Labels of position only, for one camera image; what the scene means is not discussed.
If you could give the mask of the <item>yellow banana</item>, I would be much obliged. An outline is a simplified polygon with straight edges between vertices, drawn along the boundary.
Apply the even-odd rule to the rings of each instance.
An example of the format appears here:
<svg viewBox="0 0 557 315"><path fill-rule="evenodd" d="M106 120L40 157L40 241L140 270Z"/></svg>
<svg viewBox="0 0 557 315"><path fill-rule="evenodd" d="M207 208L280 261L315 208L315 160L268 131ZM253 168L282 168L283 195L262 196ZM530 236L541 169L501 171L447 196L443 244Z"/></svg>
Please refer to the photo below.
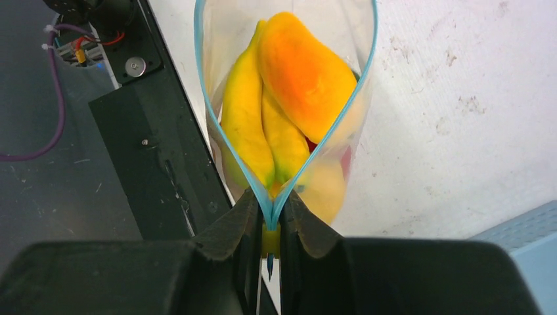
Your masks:
<svg viewBox="0 0 557 315"><path fill-rule="evenodd" d="M262 125L263 83L257 44L267 21L256 24L247 48L233 64L223 95L221 127L235 152L266 189L275 181L275 163Z"/></svg>
<svg viewBox="0 0 557 315"><path fill-rule="evenodd" d="M263 131L275 163L275 180L285 184L295 177L308 159L308 144L267 89L262 93L261 114Z"/></svg>

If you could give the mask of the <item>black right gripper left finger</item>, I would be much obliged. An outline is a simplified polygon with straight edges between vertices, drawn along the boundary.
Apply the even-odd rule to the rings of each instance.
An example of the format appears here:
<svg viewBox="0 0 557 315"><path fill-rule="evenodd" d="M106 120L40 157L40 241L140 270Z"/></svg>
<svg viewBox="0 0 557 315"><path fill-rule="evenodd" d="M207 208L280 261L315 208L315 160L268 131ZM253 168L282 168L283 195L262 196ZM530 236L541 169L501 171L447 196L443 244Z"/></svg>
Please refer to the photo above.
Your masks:
<svg viewBox="0 0 557 315"><path fill-rule="evenodd" d="M252 190L195 237L43 242L1 278L2 314L258 314L262 215Z"/></svg>

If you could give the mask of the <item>clear zip top bag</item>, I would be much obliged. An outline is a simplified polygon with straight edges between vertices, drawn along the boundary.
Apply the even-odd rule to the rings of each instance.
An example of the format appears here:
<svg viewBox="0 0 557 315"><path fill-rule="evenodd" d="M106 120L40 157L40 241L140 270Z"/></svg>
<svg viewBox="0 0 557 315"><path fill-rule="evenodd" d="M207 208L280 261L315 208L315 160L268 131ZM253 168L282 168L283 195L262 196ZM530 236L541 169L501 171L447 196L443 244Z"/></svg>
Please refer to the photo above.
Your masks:
<svg viewBox="0 0 557 315"><path fill-rule="evenodd" d="M234 200L250 189L263 257L279 256L291 194L330 224L372 100L376 1L197 1L208 134Z"/></svg>

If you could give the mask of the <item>orange carrot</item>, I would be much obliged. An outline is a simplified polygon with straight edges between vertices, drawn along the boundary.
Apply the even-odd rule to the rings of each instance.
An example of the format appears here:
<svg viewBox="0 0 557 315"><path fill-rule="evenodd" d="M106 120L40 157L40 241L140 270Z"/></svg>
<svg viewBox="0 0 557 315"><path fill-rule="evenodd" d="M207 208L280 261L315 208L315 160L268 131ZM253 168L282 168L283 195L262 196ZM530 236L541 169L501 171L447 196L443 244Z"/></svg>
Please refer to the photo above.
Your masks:
<svg viewBox="0 0 557 315"><path fill-rule="evenodd" d="M322 141L357 86L351 68L291 12L268 19L257 58L282 111L311 142Z"/></svg>

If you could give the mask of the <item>small yellow fruit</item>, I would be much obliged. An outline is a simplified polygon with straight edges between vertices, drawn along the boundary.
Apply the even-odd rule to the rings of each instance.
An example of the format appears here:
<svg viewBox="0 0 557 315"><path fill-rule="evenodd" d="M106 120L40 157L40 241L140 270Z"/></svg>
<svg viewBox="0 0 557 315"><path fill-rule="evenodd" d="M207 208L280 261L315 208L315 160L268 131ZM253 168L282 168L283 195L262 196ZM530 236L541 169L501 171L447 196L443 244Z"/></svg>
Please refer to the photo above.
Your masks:
<svg viewBox="0 0 557 315"><path fill-rule="evenodd" d="M346 183L338 160L312 161L298 179L294 190L308 210L327 224L332 224L342 208Z"/></svg>

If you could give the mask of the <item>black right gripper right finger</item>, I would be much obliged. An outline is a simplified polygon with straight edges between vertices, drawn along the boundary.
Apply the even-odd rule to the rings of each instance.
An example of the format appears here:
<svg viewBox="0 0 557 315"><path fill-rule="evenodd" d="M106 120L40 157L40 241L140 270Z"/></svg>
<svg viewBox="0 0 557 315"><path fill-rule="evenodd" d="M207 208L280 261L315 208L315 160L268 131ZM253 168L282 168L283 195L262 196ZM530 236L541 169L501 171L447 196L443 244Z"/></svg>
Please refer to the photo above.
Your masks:
<svg viewBox="0 0 557 315"><path fill-rule="evenodd" d="M280 215L283 314L539 314L501 247L345 238L291 193Z"/></svg>

